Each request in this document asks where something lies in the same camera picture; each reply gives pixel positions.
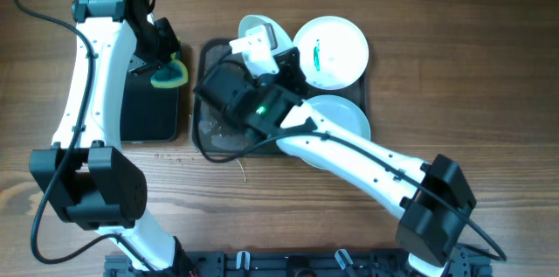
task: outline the yellow sponge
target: yellow sponge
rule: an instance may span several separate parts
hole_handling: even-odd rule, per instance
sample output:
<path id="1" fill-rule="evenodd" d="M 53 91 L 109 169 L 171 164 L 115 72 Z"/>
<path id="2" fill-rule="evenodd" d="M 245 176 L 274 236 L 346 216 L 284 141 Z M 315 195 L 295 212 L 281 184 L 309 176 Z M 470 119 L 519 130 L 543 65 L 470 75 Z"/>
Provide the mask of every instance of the yellow sponge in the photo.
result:
<path id="1" fill-rule="evenodd" d="M 176 88 L 189 81 L 186 66 L 178 59 L 172 59 L 162 69 L 151 76 L 151 85 L 155 88 Z"/>

